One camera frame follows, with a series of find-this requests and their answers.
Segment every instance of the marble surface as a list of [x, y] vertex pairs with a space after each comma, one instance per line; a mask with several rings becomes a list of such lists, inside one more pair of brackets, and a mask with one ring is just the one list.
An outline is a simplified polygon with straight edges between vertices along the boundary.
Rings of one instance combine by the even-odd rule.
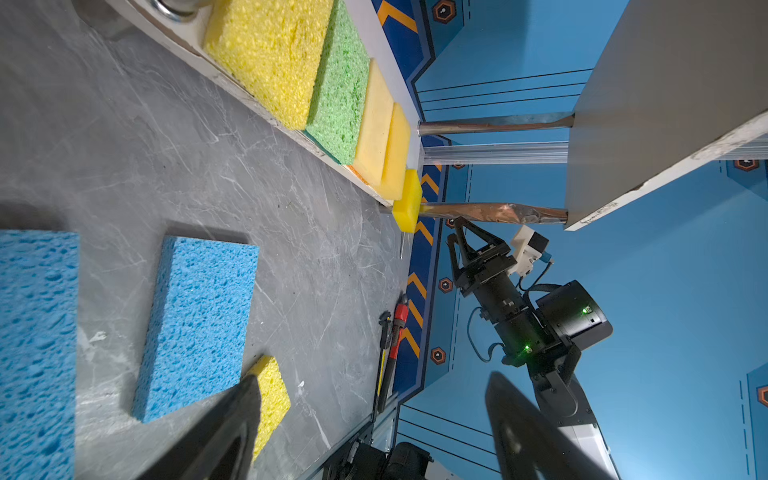
[[210, 408], [128, 414], [166, 233], [261, 247], [243, 368], [275, 355], [293, 407], [251, 478], [295, 478], [372, 409], [399, 231], [359, 192], [139, 32], [69, 2], [0, 9], [0, 228], [81, 235], [76, 478], [133, 478]]

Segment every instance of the shelf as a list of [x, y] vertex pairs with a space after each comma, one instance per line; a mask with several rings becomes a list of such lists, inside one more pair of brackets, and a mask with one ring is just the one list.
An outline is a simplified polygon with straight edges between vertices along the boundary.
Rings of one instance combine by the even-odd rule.
[[[339, 165], [320, 149], [314, 141], [302, 131], [285, 128], [272, 114], [260, 104], [250, 93], [225, 70], [219, 67], [203, 51], [205, 29], [210, 17], [211, 7], [202, 8], [197, 16], [188, 23], [173, 22], [165, 18], [152, 4], [151, 0], [106, 0], [120, 15], [131, 24], [142, 30], [150, 38], [168, 51], [185, 61], [213, 83], [222, 87], [250, 110], [281, 130], [296, 143], [307, 149], [315, 157], [327, 164], [333, 170], [355, 184], [360, 190], [375, 198], [383, 205], [391, 206], [392, 202], [382, 199], [369, 185], [365, 184], [348, 167]], [[416, 112], [406, 83], [402, 79], [395, 56], [389, 48], [384, 31], [379, 24], [378, 16], [370, 0], [347, 0], [346, 7], [350, 18], [355, 22], [362, 43], [366, 46], [368, 55], [375, 58], [384, 75], [387, 86], [395, 101], [402, 105], [409, 123], [412, 125], [411, 145], [409, 148], [408, 168], [419, 169], [423, 158], [423, 149], [416, 126], [419, 115]]]

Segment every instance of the yellow sponge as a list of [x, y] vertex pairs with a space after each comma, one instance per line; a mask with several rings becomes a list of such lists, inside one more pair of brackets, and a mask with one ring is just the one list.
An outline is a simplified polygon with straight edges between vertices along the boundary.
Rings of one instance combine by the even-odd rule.
[[406, 170], [406, 181], [402, 188], [402, 199], [395, 200], [392, 215], [397, 226], [405, 233], [416, 233], [419, 221], [419, 207], [422, 204], [422, 184], [416, 170]]
[[352, 163], [355, 171], [372, 187], [382, 181], [384, 154], [394, 103], [392, 94], [386, 87], [384, 75], [376, 60], [372, 59], [368, 71], [366, 106], [362, 110], [360, 137], [355, 150], [355, 161]]
[[288, 128], [302, 130], [333, 0], [217, 0], [204, 49]]
[[382, 183], [374, 188], [385, 200], [400, 200], [402, 198], [410, 144], [411, 125], [408, 123], [400, 104], [395, 104], [392, 109], [392, 123], [389, 125]]
[[253, 446], [253, 460], [259, 456], [266, 445], [266, 441], [272, 436], [280, 422], [283, 421], [288, 409], [290, 398], [280, 376], [280, 368], [273, 356], [262, 356], [256, 365], [248, 370], [247, 375], [255, 375], [259, 380], [261, 392], [261, 418], [259, 419], [259, 433], [256, 444]]

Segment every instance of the cable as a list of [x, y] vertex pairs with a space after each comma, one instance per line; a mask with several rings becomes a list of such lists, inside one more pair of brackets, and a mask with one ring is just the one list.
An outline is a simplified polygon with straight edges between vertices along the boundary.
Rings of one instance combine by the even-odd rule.
[[475, 316], [475, 312], [477, 312], [478, 310], [482, 310], [482, 307], [476, 306], [475, 309], [472, 311], [472, 313], [469, 314], [469, 320], [467, 320], [467, 338], [469, 339], [469, 344], [472, 345], [472, 349], [475, 351], [475, 355], [477, 355], [478, 358], [483, 363], [489, 363], [493, 358], [493, 349], [499, 345], [503, 347], [504, 343], [501, 343], [501, 342], [492, 343], [491, 346], [488, 347], [488, 358], [487, 359], [482, 358], [482, 356], [480, 355], [480, 352], [478, 351], [478, 347], [476, 347], [475, 342], [472, 341], [472, 335], [470, 335], [469, 333], [469, 326], [472, 325], [472, 317]]
[[528, 287], [528, 288], [523, 288], [523, 287], [522, 287], [521, 283], [522, 283], [523, 279], [521, 278], [521, 279], [520, 279], [520, 281], [518, 281], [518, 288], [519, 288], [520, 290], [522, 290], [523, 292], [527, 292], [527, 291], [529, 291], [531, 288], [533, 288], [533, 286], [534, 286], [535, 284], [537, 284], [537, 283], [539, 282], [539, 280], [541, 280], [541, 278], [542, 278], [544, 275], [546, 275], [546, 274], [547, 274], [547, 270], [549, 270], [549, 267], [550, 267], [550, 266], [552, 266], [552, 264], [553, 264], [553, 263], [554, 263], [554, 260], [549, 260], [549, 262], [547, 263], [547, 266], [544, 268], [544, 271], [543, 271], [543, 272], [541, 272], [541, 275], [539, 275], [539, 276], [538, 276], [538, 278], [537, 278], [536, 280], [534, 280], [534, 281], [533, 281], [533, 283], [531, 284], [531, 286], [530, 286], [530, 287]]

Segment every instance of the green scouring pad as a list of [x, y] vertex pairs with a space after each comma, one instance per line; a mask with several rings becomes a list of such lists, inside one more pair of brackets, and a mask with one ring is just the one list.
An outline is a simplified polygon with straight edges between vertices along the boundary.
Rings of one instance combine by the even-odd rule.
[[336, 0], [317, 71], [306, 131], [342, 165], [351, 165], [366, 102], [369, 59], [343, 0]]

